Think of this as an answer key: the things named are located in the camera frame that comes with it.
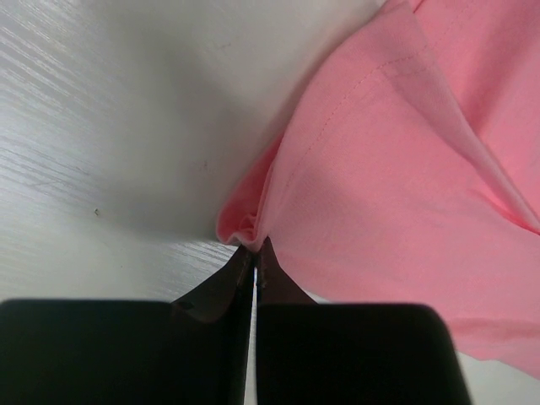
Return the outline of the light pink t shirt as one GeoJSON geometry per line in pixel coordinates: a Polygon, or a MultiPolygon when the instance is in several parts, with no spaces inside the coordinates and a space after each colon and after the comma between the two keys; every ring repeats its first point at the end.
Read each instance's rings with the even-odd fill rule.
{"type": "Polygon", "coordinates": [[[539,374],[539,4],[387,1],[321,65],[216,233],[331,301],[434,308],[539,374]]]}

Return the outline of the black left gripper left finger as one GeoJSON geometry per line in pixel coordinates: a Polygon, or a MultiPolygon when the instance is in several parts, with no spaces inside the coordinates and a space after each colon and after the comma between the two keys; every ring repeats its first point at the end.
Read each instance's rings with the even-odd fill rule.
{"type": "Polygon", "coordinates": [[[172,302],[7,300],[4,404],[241,404],[254,257],[172,302]]]}

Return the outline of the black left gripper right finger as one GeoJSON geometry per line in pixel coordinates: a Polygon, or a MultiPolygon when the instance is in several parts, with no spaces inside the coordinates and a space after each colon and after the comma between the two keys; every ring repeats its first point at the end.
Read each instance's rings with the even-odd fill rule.
{"type": "Polygon", "coordinates": [[[257,255],[260,404],[468,404],[451,335],[417,304],[319,304],[257,255]]]}

